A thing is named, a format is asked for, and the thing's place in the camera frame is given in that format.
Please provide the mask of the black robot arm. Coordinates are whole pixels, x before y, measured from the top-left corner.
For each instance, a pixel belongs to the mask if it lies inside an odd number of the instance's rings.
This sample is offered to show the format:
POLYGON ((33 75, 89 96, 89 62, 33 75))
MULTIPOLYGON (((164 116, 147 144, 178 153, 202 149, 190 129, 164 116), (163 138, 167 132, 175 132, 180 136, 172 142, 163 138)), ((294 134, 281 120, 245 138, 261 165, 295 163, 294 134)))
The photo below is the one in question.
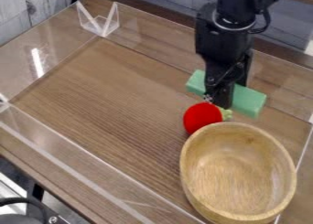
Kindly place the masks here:
POLYGON ((235 84, 247 85, 253 37, 270 26, 277 0, 216 0, 195 17, 195 53, 206 64, 204 97, 223 109, 234 102, 235 84))

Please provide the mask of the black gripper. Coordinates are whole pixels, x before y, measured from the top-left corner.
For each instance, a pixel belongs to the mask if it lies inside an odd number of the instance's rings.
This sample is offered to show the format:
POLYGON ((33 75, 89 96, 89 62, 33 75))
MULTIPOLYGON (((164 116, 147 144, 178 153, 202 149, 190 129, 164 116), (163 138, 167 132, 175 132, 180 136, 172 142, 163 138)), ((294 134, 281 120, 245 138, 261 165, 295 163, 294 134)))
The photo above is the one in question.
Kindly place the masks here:
POLYGON ((204 4, 195 17, 195 53, 206 64, 206 95, 228 109, 234 88, 247 86, 253 60, 250 29, 255 15, 243 7, 204 4))

